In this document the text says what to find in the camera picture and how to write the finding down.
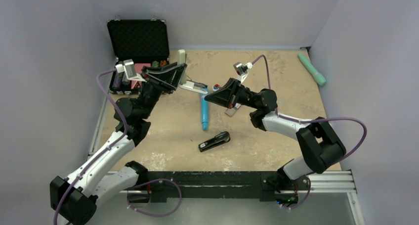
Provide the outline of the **grey-green stapler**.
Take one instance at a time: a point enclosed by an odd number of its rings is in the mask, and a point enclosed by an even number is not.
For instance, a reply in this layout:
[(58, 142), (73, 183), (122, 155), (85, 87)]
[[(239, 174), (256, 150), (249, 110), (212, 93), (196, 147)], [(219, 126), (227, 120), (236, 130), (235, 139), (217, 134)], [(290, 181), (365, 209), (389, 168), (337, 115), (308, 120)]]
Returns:
[[(177, 63), (178, 64), (185, 64), (186, 63), (186, 51), (184, 49), (180, 49), (177, 52)], [(200, 83), (196, 83), (190, 79), (188, 79), (186, 70), (183, 72), (183, 75), (181, 77), (179, 88), (183, 90), (188, 90), (200, 94), (205, 94), (206, 91), (202, 89), (203, 85)]]

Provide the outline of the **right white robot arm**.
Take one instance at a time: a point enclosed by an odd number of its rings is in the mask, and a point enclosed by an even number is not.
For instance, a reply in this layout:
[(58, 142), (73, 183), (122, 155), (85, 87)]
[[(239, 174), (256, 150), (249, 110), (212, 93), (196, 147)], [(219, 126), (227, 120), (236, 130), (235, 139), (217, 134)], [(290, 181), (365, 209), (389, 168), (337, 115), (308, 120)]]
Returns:
[(291, 188), (302, 176), (323, 173), (346, 154), (342, 141), (324, 118), (305, 120), (276, 113), (277, 96), (273, 90), (254, 92), (230, 78), (221, 89), (206, 95), (205, 100), (228, 109), (236, 104), (253, 108), (250, 119), (255, 128), (298, 142), (302, 155), (277, 171), (277, 184), (284, 189)]

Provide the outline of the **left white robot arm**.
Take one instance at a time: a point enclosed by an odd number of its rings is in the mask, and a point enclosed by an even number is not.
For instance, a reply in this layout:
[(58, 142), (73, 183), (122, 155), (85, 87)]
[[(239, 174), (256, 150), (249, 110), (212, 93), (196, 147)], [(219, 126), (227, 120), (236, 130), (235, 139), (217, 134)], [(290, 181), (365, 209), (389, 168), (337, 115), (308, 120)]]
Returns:
[(118, 125), (105, 144), (85, 163), (66, 177), (55, 177), (50, 183), (50, 205), (53, 223), (63, 219), (66, 224), (84, 225), (99, 205), (128, 188), (149, 188), (153, 181), (148, 170), (131, 161), (121, 170), (108, 175), (109, 170), (146, 137), (147, 121), (162, 93), (173, 93), (186, 82), (185, 63), (173, 63), (162, 68), (143, 67), (136, 73), (132, 60), (117, 64), (115, 73), (141, 81), (141, 93), (136, 98), (110, 100)]

